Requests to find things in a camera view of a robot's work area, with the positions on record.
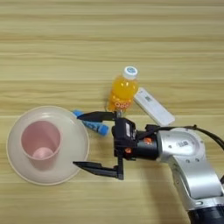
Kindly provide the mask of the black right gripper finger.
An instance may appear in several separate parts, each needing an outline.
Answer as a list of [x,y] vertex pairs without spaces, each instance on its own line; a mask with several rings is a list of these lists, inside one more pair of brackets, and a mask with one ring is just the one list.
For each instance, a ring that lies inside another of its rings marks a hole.
[[116,118],[120,117],[122,114],[120,112],[103,112],[95,111],[91,113],[86,113],[79,115],[78,119],[88,122],[102,123],[103,121],[114,121]]
[[73,164],[97,176],[123,180],[123,158],[121,156],[117,158],[117,165],[113,168],[104,167],[100,163],[94,162],[73,161]]

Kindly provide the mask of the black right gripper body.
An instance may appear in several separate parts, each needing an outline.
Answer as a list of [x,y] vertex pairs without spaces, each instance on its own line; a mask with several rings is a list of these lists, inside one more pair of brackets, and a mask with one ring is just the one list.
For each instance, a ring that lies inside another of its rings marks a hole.
[[116,157],[121,156],[126,160],[136,160],[137,158],[156,160],[159,156],[157,136],[137,130],[131,120],[117,118],[112,127],[112,135]]

